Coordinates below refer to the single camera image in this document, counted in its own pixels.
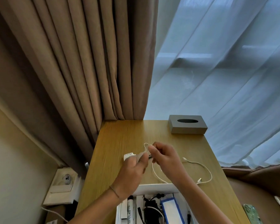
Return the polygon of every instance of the person's left hand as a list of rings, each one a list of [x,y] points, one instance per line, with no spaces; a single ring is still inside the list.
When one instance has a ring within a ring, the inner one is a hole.
[[[136,156],[127,158],[112,184],[121,200],[125,200],[137,189],[145,168],[148,165],[148,154],[145,152],[137,163]]]

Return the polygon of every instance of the blue frame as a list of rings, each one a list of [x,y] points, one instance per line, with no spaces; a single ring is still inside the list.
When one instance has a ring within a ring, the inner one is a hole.
[[[161,205],[162,205],[162,208],[163,208],[163,211],[164,211],[164,215],[165,215],[166,223],[167,223],[167,224],[170,224],[170,223],[168,223],[168,219],[167,219],[167,216],[166,216],[166,213],[165,213],[165,209],[164,209],[163,203],[164,203],[164,202],[166,202],[166,201],[170,201],[170,200],[174,200],[174,201],[175,201],[175,204],[176,204],[176,207],[177,207],[177,210],[178,210],[178,213],[179,213],[180,219],[182,220],[182,224],[184,224],[184,219],[182,218],[182,214],[181,214],[181,212],[180,212],[180,210],[179,210],[179,206],[178,206],[178,203],[176,202],[175,197],[172,197],[172,198],[168,198],[168,199],[161,200]]]

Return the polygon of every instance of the brown leather chair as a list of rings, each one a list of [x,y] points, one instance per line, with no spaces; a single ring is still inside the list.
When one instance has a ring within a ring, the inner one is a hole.
[[[223,168],[241,204],[252,204],[264,224],[280,224],[280,165],[257,170]]]

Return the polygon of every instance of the gray tissue box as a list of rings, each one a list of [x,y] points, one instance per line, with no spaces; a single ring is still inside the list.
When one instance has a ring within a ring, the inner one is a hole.
[[[208,129],[202,116],[170,115],[168,124],[171,133],[204,134]]]

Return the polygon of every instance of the hand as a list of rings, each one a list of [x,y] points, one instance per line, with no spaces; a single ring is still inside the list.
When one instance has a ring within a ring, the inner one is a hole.
[[[137,189],[145,168],[148,165],[148,154],[144,153],[137,163],[136,156],[127,158],[112,184],[121,200],[125,200]]]
[[[155,142],[148,146],[148,150],[153,157],[153,163],[157,162],[160,165],[164,174],[173,184],[177,185],[189,177],[179,155],[172,146]]]

